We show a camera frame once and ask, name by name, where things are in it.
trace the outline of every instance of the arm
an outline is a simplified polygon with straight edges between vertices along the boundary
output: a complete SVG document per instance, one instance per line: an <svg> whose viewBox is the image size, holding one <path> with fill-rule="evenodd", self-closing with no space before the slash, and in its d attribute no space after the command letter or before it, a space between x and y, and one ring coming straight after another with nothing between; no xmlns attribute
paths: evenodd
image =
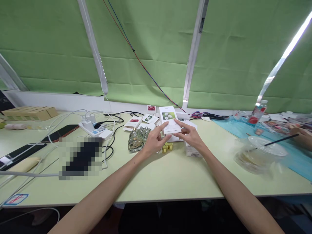
<svg viewBox="0 0 312 234"><path fill-rule="evenodd" d="M167 124L168 122L151 131L143 150L75 205L49 233L89 233L117 199L139 165L157 152L171 137L166 136L162 140L160 136L160 131Z"/></svg>
<svg viewBox="0 0 312 234"><path fill-rule="evenodd" d="M211 153L196 129L178 120L176 122L185 129L182 129L182 133L174 135L201 153L223 195L244 226L251 233L284 233L259 200Z"/></svg>

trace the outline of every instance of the light green desk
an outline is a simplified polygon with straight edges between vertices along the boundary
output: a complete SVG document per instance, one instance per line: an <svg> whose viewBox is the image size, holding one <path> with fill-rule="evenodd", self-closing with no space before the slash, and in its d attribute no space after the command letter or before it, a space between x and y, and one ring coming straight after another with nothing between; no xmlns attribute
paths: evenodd
<svg viewBox="0 0 312 234"><path fill-rule="evenodd" d="M122 115L125 121L130 115ZM59 128L79 122L79 116L68 117ZM251 174L242 169L233 160L235 136L213 122L193 120L198 125L198 132L212 153L226 166L255 196L303 195L312 194L312 185L304 177L288 168L271 170L271 176ZM1 155L41 139L46 131L7 131L0 130ZM67 137L86 135L77 129ZM114 155L108 160L108 169L99 176L89 176L85 180L59 181L58 177L35 178L19 193L29 196L16 207L60 206L74 205L83 199L101 181L124 165L134 154L127 150L129 132L122 128L115 134L113 144ZM33 156L43 155L52 146L49 145ZM39 166L43 173L58 173L58 149L48 155ZM6 199L23 181L25 177L18 176L10 183L0 188L0 201ZM152 202L191 199L222 198L216 181L211 175L204 159L185 156L183 142L175 142L174 150L166 155L155 155L144 162L141 169L130 180L121 192L116 202Z"/></svg>

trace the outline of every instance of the clear plastic lid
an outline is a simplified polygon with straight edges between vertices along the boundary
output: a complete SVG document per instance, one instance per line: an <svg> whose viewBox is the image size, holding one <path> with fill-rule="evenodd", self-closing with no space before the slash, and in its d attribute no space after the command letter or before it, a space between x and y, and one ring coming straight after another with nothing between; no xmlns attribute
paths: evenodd
<svg viewBox="0 0 312 234"><path fill-rule="evenodd" d="M257 149L261 149L269 154L273 154L273 155L280 156L280 157L284 157L287 155L287 151L278 144L264 146L265 144L271 143L271 141L269 140L263 139L258 136L250 136L248 137L248 140Z"/></svg>

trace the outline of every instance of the blue mat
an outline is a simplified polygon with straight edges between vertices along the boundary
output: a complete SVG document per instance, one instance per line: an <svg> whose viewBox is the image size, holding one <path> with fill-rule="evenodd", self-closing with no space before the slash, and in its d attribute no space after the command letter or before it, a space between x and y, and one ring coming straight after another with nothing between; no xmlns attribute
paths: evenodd
<svg viewBox="0 0 312 234"><path fill-rule="evenodd" d="M246 133L250 134L251 136L256 136L254 133L255 130L257 128L263 129L259 125L252 127L243 121L237 121L232 116L230 116L228 121L214 120L214 122L238 138L247 138L248 136ZM261 137L270 141L283 138L282 136L273 134L268 131L264 131ZM288 152L288 155L283 161L281 161L281 164L305 177L309 181L312 181L312 152L297 146L292 140L285 140L279 142L279 144L282 145Z"/></svg>

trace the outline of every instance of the plastic bottle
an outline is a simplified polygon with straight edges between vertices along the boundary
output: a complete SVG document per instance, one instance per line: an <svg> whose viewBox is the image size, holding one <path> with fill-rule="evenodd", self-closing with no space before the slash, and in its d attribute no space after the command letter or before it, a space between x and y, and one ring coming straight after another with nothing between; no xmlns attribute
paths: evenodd
<svg viewBox="0 0 312 234"><path fill-rule="evenodd" d="M263 116L263 114L266 111L267 108L267 100L262 100L260 102L260 104L256 104L256 106L253 109L253 112L248 120L248 123L252 124L252 125L256 125L258 123L258 121L261 119L261 117Z"/></svg>

